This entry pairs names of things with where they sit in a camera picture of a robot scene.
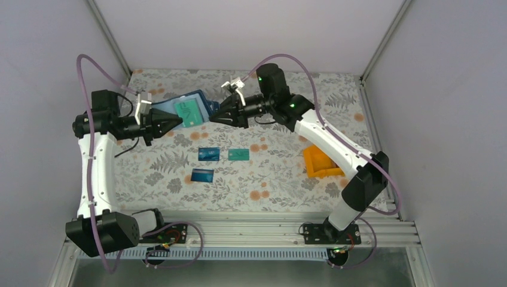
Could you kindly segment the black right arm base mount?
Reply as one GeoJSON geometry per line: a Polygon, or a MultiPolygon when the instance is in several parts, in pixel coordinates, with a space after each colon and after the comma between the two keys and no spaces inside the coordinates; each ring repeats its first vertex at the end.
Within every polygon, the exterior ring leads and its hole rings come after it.
{"type": "Polygon", "coordinates": [[[362,243],[358,224],[349,224],[339,231],[331,224],[304,222],[298,229],[306,245],[359,245],[362,243]]]}

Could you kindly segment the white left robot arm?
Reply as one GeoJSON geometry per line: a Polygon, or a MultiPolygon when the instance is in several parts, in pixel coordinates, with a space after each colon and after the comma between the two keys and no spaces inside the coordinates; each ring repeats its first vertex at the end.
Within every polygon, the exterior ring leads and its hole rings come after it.
{"type": "Polygon", "coordinates": [[[82,159],[82,192],[77,218],[65,225],[66,236],[89,257],[135,247],[144,235],[159,242],[166,235],[157,208],[122,213],[115,189],[114,146],[118,140],[143,139],[150,146],[182,124],[182,118],[142,100],[135,114],[122,117],[119,93],[91,93],[91,108],[72,125],[82,159]]]}

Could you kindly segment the dark blue credit card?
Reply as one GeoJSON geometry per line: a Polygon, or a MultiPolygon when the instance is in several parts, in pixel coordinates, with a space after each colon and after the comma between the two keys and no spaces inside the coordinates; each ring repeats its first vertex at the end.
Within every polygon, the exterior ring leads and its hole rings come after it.
{"type": "Polygon", "coordinates": [[[219,161],[220,149],[218,147],[208,147],[198,149],[198,161],[219,161]]]}

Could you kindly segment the green credit card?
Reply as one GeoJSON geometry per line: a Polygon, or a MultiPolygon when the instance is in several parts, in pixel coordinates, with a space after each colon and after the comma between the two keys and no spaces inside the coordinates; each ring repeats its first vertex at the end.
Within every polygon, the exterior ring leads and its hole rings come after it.
{"type": "Polygon", "coordinates": [[[200,107],[196,100],[190,99],[174,104],[179,117],[183,119],[184,128],[199,126],[203,124],[204,119],[200,107]]]}

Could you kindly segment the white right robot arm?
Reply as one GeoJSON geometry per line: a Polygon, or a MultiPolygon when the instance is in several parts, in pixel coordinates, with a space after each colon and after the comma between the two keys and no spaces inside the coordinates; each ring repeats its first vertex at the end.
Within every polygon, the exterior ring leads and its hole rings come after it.
{"type": "Polygon", "coordinates": [[[240,78],[224,83],[222,88],[230,96],[209,120],[247,129],[250,118],[270,114],[277,124],[306,138],[336,163],[349,182],[325,220],[323,233],[330,243],[339,243],[346,237],[347,227],[386,188],[389,158],[354,143],[320,115],[315,103],[291,93],[283,70],[275,63],[263,64],[255,73],[260,94],[244,97],[240,78]]]}

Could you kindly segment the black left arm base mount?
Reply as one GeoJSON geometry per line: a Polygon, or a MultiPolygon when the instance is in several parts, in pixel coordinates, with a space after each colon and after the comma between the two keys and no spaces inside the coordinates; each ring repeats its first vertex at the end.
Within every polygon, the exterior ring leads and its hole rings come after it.
{"type": "Polygon", "coordinates": [[[187,239],[188,224],[175,224],[163,231],[162,227],[170,225],[165,222],[162,213],[157,209],[145,209],[132,213],[137,221],[140,243],[184,244],[187,239]]]}

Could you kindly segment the blue striped credit card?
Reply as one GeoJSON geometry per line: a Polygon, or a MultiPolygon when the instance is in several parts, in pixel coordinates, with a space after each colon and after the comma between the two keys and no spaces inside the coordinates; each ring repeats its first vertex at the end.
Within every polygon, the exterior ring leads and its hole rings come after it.
{"type": "Polygon", "coordinates": [[[214,170],[212,169],[193,169],[191,173],[192,182],[212,183],[214,170]]]}

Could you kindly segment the teal credit card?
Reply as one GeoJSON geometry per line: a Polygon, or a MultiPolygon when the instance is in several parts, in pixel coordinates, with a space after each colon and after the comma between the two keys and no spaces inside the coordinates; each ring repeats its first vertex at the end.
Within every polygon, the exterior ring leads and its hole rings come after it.
{"type": "Polygon", "coordinates": [[[250,150],[243,148],[235,148],[228,150],[228,159],[230,161],[249,161],[250,150]]]}

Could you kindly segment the blue leather card holder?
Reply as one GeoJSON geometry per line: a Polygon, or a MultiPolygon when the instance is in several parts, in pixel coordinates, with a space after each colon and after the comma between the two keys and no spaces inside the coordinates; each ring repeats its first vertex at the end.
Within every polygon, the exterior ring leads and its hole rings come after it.
{"type": "Polygon", "coordinates": [[[182,118],[182,124],[175,127],[175,129],[182,129],[208,122],[209,116],[219,111],[220,104],[217,101],[207,99],[202,90],[196,90],[161,102],[155,102],[152,107],[176,114],[182,118]]]}

